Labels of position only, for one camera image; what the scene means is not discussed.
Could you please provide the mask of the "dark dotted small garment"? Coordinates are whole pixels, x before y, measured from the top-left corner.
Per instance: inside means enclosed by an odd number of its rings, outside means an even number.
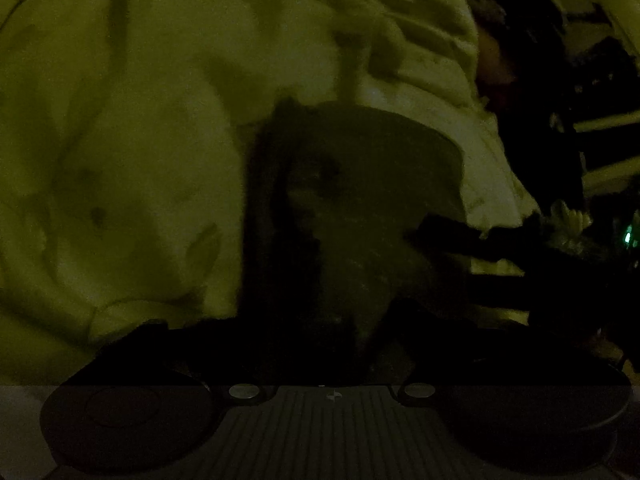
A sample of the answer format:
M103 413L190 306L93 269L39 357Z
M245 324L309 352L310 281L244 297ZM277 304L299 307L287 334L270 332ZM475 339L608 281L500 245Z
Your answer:
M396 113L280 102L248 151L238 311L368 330L471 272L462 149Z

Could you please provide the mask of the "light floral bed sheet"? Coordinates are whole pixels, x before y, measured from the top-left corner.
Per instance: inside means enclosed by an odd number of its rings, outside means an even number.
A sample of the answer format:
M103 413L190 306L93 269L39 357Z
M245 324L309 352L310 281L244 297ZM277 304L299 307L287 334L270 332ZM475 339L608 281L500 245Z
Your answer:
M248 151L285 100L463 153L466 224L538 205L476 86L466 0L1 0L1 380L55 385L154 318L232 318Z

